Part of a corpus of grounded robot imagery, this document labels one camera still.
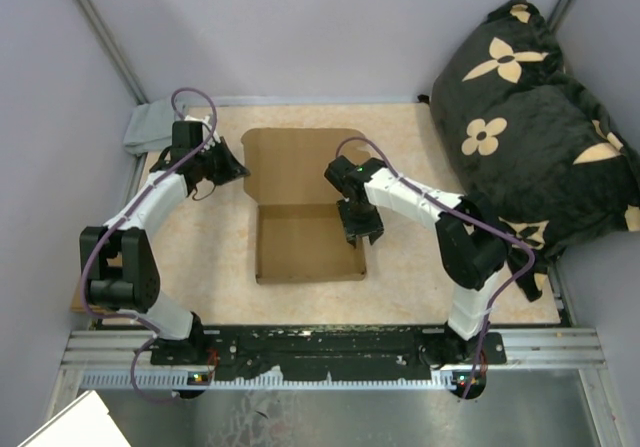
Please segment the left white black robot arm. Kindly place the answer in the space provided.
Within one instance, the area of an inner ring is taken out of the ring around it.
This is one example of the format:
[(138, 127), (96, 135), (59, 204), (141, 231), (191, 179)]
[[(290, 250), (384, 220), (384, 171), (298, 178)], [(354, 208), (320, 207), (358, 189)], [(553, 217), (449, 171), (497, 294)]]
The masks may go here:
[(192, 116), (172, 125), (171, 144), (151, 166), (135, 196), (114, 217), (79, 238), (81, 301), (90, 316), (135, 321), (172, 342), (183, 362), (207, 352), (196, 316), (161, 290), (151, 240), (172, 212), (207, 181), (218, 187), (250, 175), (217, 133), (217, 121)]

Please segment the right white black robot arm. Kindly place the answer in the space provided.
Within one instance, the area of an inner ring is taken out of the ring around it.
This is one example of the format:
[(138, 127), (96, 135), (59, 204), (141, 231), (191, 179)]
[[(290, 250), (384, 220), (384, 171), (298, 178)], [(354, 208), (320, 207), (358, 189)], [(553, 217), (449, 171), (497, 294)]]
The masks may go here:
[(510, 251), (492, 207), (479, 194), (455, 194), (394, 174), (377, 158), (356, 165), (344, 156), (331, 161), (326, 180), (341, 194), (337, 202), (346, 242), (375, 243), (384, 233), (380, 207), (434, 229), (441, 264), (454, 284), (446, 326), (448, 356), (471, 361), (481, 350), (481, 332), (497, 274)]

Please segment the brown cardboard box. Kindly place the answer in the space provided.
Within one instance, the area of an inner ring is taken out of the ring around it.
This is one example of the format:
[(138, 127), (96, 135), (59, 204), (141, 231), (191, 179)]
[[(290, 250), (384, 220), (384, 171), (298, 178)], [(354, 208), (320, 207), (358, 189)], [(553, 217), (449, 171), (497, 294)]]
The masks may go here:
[(255, 278), (261, 285), (361, 281), (366, 257), (345, 240), (339, 192), (324, 172), (340, 150), (359, 164), (370, 157), (364, 134), (346, 128), (254, 128), (243, 134), (250, 175), (244, 191), (257, 204)]

